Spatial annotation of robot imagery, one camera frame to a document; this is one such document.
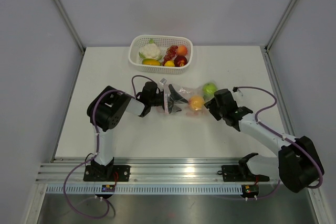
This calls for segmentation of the green fake apple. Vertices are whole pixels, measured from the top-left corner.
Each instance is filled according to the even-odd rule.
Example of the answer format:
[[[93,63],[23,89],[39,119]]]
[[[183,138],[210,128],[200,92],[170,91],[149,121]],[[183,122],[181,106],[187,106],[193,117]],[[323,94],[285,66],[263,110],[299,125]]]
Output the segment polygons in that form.
[[[203,85],[202,90],[203,90],[203,95],[204,96],[210,97],[218,90],[218,88],[217,88],[215,83],[208,82],[208,83]]]

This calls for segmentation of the orange yellow fake peach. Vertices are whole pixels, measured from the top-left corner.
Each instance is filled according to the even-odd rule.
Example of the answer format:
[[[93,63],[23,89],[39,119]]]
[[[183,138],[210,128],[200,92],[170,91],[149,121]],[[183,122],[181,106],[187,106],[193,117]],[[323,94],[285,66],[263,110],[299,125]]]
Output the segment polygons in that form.
[[[205,103],[205,100],[200,95],[194,95],[192,96],[188,101],[188,107],[192,111],[200,111],[203,108],[203,105]]]

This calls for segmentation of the clear zip top bag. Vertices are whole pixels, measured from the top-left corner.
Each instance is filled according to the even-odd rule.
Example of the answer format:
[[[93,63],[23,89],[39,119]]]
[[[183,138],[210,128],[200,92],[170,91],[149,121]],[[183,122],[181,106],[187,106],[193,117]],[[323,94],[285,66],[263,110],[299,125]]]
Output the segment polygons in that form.
[[[215,82],[210,81],[197,88],[184,87],[174,83],[160,83],[159,89],[163,96],[163,104],[157,108],[159,113],[201,117],[209,115],[205,103],[214,97],[218,87]]]

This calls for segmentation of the yellow fake fruit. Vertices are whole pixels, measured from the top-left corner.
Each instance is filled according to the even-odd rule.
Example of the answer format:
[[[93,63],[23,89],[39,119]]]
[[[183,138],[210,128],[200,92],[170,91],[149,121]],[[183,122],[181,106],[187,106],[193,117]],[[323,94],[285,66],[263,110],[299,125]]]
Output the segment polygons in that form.
[[[175,67],[175,63],[174,63],[174,61],[169,60],[164,64],[164,66],[165,67]]]

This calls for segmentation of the dark purple fake fruit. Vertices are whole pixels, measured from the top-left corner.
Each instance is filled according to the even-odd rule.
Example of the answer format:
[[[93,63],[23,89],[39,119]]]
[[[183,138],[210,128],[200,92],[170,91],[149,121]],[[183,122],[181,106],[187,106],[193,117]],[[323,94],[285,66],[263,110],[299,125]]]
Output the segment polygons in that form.
[[[185,56],[177,56],[175,59],[174,59],[174,65],[176,67],[183,67],[185,65],[188,64],[188,60]]]

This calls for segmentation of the yellow green fake mango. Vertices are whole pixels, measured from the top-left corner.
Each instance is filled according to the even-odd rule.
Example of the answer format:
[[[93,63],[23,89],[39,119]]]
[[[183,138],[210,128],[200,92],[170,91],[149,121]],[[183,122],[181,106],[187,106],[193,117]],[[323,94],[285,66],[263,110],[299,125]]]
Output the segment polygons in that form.
[[[142,64],[148,66],[161,66],[161,63],[155,59],[143,59]]]

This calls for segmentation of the red fake fruit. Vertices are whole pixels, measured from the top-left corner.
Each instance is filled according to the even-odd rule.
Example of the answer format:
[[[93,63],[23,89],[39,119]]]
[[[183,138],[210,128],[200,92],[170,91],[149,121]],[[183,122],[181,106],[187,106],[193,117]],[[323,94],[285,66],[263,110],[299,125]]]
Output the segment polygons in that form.
[[[173,60],[173,58],[176,56],[176,51],[178,49],[177,45],[172,45],[170,46],[167,51],[166,54],[163,57],[163,61],[162,61],[162,65],[165,65],[167,61]]]

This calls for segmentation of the orange red fake peach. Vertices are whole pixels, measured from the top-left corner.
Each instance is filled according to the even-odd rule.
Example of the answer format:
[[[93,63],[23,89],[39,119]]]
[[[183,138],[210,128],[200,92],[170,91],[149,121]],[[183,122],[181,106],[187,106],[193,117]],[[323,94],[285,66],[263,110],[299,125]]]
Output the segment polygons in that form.
[[[177,56],[186,56],[188,53],[187,47],[185,45],[179,45],[176,49]]]

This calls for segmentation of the white fake cauliflower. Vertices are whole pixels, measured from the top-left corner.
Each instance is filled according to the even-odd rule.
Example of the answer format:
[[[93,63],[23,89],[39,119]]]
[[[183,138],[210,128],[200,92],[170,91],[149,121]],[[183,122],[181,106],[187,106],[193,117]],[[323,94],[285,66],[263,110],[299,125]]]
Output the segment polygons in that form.
[[[162,58],[161,49],[155,44],[153,39],[150,39],[146,45],[140,48],[139,57],[142,59],[155,59],[159,61]]]

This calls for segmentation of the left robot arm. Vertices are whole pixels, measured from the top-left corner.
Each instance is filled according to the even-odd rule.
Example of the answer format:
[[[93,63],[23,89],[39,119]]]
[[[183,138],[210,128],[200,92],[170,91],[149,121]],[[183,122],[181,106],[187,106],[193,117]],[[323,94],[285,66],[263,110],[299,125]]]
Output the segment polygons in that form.
[[[148,81],[142,91],[134,97],[107,86],[87,108],[87,116],[96,134],[96,151],[85,168],[83,180],[86,182],[129,180],[130,167],[114,164],[113,129],[124,113],[128,112],[143,118],[152,107],[159,107],[171,114],[181,112],[180,105],[187,103],[188,100],[171,84],[168,85],[168,90],[164,91],[160,90],[155,82]]]

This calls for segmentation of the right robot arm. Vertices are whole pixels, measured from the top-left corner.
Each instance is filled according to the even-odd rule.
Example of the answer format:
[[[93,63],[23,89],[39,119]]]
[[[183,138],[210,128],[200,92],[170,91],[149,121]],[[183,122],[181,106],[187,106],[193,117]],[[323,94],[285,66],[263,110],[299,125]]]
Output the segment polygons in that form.
[[[268,177],[280,180],[290,191],[298,193],[304,188],[317,189],[323,183],[324,168],[313,141],[279,133],[259,119],[260,111],[253,112],[238,106],[233,93],[238,88],[221,89],[205,103],[216,120],[256,139],[272,151],[276,157],[264,157],[250,153],[238,161],[238,173],[243,180]]]

